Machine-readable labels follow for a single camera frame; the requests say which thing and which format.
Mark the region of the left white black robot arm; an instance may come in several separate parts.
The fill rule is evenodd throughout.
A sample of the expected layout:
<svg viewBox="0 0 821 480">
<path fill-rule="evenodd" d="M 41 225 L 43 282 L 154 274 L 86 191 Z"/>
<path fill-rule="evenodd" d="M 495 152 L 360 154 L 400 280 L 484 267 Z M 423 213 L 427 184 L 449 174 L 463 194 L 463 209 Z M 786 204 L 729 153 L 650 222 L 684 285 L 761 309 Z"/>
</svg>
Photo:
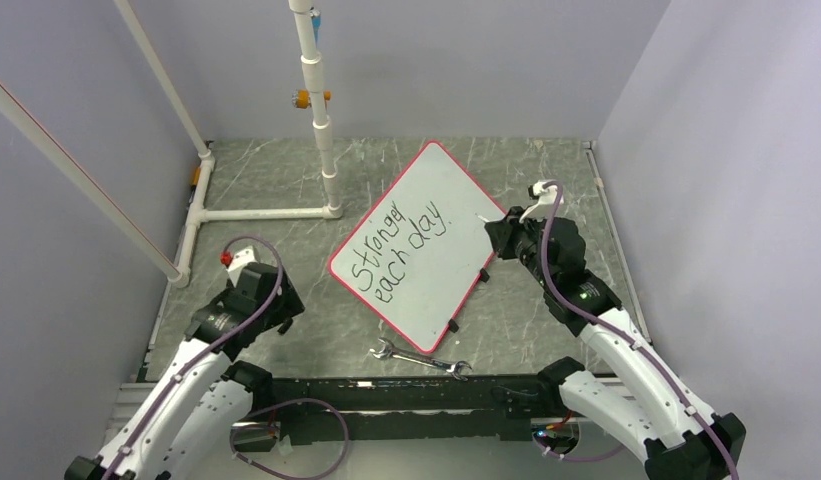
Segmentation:
<svg viewBox="0 0 821 480">
<path fill-rule="evenodd" d="M 65 478 L 173 479 L 233 423 L 271 411 L 271 373 L 239 355 L 266 331 L 286 332 L 305 307 L 282 267 L 233 260 L 227 271 L 226 287 L 193 314 L 163 379 L 94 457 L 70 463 Z"/>
</svg>

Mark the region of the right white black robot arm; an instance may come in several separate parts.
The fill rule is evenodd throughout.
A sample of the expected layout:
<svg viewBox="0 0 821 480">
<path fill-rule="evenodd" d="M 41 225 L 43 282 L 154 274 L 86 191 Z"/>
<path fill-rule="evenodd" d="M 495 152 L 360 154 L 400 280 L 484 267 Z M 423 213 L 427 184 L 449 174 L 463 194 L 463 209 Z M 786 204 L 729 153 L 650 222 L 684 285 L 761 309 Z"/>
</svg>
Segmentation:
<svg viewBox="0 0 821 480">
<path fill-rule="evenodd" d="M 494 254 L 516 260 L 538 282 L 555 320 L 598 354 L 622 395 L 564 357 L 538 374 L 543 411 L 578 413 L 633 454 L 650 479 L 735 479 L 746 428 L 686 386 L 634 326 L 618 296 L 586 265 L 586 242 L 565 218 L 523 218 L 513 207 L 485 223 Z"/>
</svg>

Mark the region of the red framed whiteboard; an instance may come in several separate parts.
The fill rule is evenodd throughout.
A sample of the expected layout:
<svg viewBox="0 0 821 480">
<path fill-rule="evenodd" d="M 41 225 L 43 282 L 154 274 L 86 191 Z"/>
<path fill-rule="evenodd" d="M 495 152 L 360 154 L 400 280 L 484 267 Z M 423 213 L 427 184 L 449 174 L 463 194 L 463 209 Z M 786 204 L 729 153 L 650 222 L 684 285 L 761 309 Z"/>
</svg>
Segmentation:
<svg viewBox="0 0 821 480">
<path fill-rule="evenodd" d="M 493 257 L 476 214 L 505 209 L 427 142 L 333 253 L 332 276 L 417 351 L 436 350 Z"/>
</svg>

